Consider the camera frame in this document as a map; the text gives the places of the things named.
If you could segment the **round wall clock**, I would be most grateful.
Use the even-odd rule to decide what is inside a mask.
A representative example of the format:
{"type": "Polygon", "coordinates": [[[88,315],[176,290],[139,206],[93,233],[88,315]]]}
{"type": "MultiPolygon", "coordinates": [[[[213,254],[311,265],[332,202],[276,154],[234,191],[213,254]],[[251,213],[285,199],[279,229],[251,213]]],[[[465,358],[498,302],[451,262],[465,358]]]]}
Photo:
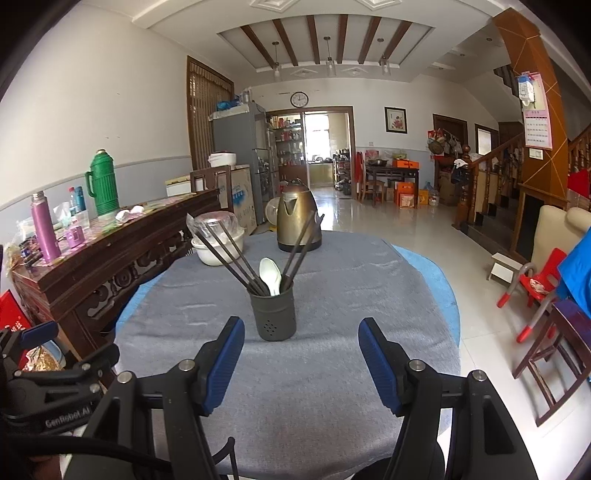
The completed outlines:
{"type": "Polygon", "coordinates": [[[290,95],[290,105],[297,109],[307,107],[309,101],[308,94],[303,91],[297,91],[290,95]]]}

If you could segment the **pink wall calendar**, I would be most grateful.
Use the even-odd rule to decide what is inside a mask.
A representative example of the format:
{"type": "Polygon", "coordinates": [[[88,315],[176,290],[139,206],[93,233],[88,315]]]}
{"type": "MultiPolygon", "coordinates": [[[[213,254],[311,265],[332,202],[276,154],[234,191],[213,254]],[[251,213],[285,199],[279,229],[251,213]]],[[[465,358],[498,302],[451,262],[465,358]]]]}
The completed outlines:
{"type": "Polygon", "coordinates": [[[528,148],[551,150],[552,133],[549,105],[542,76],[524,72],[517,77],[518,98],[522,104],[525,145],[528,148]]]}

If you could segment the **white plastic spoon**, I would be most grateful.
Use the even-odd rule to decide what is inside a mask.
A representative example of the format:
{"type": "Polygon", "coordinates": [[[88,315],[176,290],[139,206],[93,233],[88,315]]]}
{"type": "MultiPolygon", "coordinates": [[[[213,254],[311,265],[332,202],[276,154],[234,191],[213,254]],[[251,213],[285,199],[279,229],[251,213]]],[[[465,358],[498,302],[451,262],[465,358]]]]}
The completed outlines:
{"type": "Polygon", "coordinates": [[[273,259],[264,257],[259,261],[259,277],[269,288],[270,296],[280,295],[281,272],[273,259]]]}

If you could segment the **blue table cover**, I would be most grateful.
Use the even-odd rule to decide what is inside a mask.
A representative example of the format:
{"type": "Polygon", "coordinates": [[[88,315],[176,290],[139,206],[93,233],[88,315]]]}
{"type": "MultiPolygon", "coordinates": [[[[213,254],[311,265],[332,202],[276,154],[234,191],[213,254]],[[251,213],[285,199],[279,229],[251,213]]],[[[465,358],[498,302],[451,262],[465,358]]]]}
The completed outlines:
{"type": "Polygon", "coordinates": [[[460,310],[455,293],[443,270],[432,260],[414,251],[396,245],[393,248],[422,274],[448,324],[453,339],[457,346],[460,346],[460,310]]]}

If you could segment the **white bowl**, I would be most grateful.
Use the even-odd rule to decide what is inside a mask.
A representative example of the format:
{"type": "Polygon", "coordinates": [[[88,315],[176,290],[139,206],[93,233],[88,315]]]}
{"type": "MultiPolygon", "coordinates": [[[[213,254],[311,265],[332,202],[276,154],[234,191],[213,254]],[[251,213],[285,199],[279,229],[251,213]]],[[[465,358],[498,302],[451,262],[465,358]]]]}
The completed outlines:
{"type": "MultiPolygon", "coordinates": [[[[223,232],[217,233],[217,237],[221,240],[222,244],[219,244],[213,237],[207,238],[208,244],[214,248],[215,252],[228,263],[237,259],[238,252],[243,250],[245,229],[239,227],[238,230],[235,230],[235,232],[231,234],[232,241],[230,241],[228,236],[223,232]]],[[[211,252],[211,249],[204,245],[204,243],[202,243],[197,237],[191,239],[191,245],[193,250],[197,252],[199,260],[204,263],[204,265],[211,267],[222,265],[219,259],[211,252]]]]}

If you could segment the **red plastic child chair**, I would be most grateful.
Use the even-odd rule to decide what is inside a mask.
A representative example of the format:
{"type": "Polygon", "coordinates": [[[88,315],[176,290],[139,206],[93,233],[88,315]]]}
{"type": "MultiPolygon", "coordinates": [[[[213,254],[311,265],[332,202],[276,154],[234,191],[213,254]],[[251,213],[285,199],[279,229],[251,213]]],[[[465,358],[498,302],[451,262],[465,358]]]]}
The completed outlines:
{"type": "Polygon", "coordinates": [[[561,280],[558,267],[566,257],[567,254],[563,250],[554,248],[540,271],[535,271],[532,262],[522,265],[513,276],[506,292],[498,300],[497,307],[504,307],[515,290],[521,286],[527,293],[528,306],[538,304],[532,319],[517,336],[518,343],[523,343],[530,336],[534,327],[549,310],[551,303],[557,299],[557,287],[561,280]]]}

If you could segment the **wooden stair railing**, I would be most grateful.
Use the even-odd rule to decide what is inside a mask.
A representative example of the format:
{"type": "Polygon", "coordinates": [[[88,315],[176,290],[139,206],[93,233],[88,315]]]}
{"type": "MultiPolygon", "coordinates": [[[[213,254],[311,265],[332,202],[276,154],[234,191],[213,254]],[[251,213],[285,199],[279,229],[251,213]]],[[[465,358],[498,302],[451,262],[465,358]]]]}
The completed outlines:
{"type": "Polygon", "coordinates": [[[518,190],[524,162],[524,134],[520,133],[472,160],[465,147],[464,163],[459,162],[461,194],[454,226],[482,225],[484,217],[495,215],[504,198],[518,190]]]}

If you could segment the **dark carved wooden sideboard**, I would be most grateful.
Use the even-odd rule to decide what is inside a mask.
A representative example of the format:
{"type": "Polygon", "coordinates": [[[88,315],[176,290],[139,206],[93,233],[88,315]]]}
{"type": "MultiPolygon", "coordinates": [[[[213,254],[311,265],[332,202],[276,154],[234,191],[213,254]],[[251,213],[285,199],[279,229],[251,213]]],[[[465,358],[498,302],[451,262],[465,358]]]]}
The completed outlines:
{"type": "Polygon", "coordinates": [[[146,214],[98,237],[53,265],[19,265],[10,279],[33,323],[54,321],[60,341],[82,359],[113,335],[140,285],[191,247],[185,216],[219,208],[216,191],[164,199],[146,214]]]}

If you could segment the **dark chopstick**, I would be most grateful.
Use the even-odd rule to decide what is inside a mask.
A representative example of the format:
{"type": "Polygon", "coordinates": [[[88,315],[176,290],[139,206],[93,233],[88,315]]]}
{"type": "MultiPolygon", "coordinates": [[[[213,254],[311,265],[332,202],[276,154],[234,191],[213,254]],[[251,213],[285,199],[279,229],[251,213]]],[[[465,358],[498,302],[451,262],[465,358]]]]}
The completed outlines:
{"type": "Polygon", "coordinates": [[[324,219],[325,215],[318,216],[311,214],[308,216],[307,222],[305,222],[304,227],[301,229],[300,236],[297,237],[297,244],[291,249],[287,264],[283,268],[283,282],[281,283],[283,291],[287,291],[293,286],[294,278],[296,278],[298,270],[301,269],[301,264],[304,263],[304,258],[308,255],[308,252],[317,248],[318,244],[322,243],[322,222],[324,219]],[[308,236],[308,240],[304,246],[300,247],[300,242],[304,239],[305,233],[310,233],[310,236],[308,236]]]}
{"type": "Polygon", "coordinates": [[[217,234],[217,230],[209,223],[204,224],[204,228],[211,235],[211,238],[216,243],[213,246],[211,242],[205,238],[201,242],[211,250],[211,253],[224,265],[224,267],[231,272],[235,278],[242,283],[242,285],[253,295],[266,296],[270,294],[270,289],[266,287],[263,280],[256,274],[252,265],[245,258],[242,249],[235,242],[235,239],[229,234],[228,229],[224,227],[221,222],[217,223],[221,228],[221,235],[217,234]]]}
{"type": "Polygon", "coordinates": [[[193,253],[209,267],[223,266],[251,294],[262,294],[266,288],[256,280],[256,273],[243,256],[243,239],[245,230],[239,229],[233,235],[222,233],[214,239],[207,240],[204,235],[190,231],[193,253]]]}
{"type": "Polygon", "coordinates": [[[297,275],[297,271],[304,261],[304,256],[311,249],[311,244],[314,242],[315,234],[317,234],[318,230],[317,216],[318,214],[315,212],[311,212],[308,215],[308,219],[297,237],[297,244],[290,251],[290,256],[288,256],[287,263],[284,265],[283,272],[281,273],[280,293],[283,293],[283,291],[286,291],[293,285],[294,277],[297,275]]]}

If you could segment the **blue bottle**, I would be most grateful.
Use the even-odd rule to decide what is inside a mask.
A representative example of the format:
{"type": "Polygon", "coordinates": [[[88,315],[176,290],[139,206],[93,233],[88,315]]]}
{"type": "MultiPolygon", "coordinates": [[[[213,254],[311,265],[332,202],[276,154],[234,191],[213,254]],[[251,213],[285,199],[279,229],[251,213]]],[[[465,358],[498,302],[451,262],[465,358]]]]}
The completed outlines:
{"type": "Polygon", "coordinates": [[[81,186],[76,186],[74,188],[74,196],[75,196],[75,203],[78,212],[82,212],[86,210],[86,203],[84,198],[83,189],[81,186]]]}

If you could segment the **purple thermos bottle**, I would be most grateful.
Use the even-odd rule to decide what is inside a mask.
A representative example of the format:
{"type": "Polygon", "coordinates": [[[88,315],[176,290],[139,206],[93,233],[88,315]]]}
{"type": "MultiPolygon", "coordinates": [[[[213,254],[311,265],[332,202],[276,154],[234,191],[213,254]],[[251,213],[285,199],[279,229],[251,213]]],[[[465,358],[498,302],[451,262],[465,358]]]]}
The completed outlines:
{"type": "Polygon", "coordinates": [[[32,195],[31,215],[43,259],[50,264],[60,257],[61,251],[53,229],[48,201],[43,191],[32,195]]]}

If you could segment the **red packaging box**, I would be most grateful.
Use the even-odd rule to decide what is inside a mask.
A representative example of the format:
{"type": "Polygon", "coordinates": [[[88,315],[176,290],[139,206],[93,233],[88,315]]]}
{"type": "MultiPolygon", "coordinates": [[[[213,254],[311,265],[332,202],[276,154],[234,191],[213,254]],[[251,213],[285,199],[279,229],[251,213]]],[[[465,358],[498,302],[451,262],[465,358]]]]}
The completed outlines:
{"type": "Polygon", "coordinates": [[[19,331],[31,327],[31,322],[25,316],[12,292],[6,290],[0,298],[0,329],[19,331]]]}

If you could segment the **gold electric kettle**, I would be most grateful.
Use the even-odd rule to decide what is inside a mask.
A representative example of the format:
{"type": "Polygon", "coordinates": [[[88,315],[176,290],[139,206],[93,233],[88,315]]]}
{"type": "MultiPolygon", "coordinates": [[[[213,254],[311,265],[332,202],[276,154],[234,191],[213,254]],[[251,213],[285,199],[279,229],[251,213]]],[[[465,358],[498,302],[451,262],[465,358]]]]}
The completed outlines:
{"type": "Polygon", "coordinates": [[[277,206],[276,241],[280,250],[291,251],[311,213],[315,214],[315,222],[318,222],[318,206],[308,186],[300,179],[287,182],[277,206]]]}

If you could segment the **wooden chair back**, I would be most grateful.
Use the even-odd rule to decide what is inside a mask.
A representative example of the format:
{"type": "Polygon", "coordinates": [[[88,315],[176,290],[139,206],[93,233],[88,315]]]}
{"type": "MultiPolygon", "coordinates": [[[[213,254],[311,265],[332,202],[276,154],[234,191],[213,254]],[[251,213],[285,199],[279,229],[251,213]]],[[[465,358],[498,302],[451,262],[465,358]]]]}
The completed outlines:
{"type": "Polygon", "coordinates": [[[191,191],[197,193],[215,190],[219,199],[225,198],[225,204],[221,205],[221,209],[233,213],[235,209],[233,209],[231,173],[230,166],[193,170],[189,174],[191,191]]]}

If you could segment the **cardboard box blue print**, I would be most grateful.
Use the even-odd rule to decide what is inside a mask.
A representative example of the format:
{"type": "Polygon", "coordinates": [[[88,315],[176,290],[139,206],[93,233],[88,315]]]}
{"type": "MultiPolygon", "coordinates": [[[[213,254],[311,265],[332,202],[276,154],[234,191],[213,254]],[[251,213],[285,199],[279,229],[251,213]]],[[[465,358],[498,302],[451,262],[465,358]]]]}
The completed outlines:
{"type": "Polygon", "coordinates": [[[252,177],[247,165],[235,165],[231,170],[231,195],[233,213],[238,223],[250,235],[256,230],[256,208],[252,193],[252,177]]]}

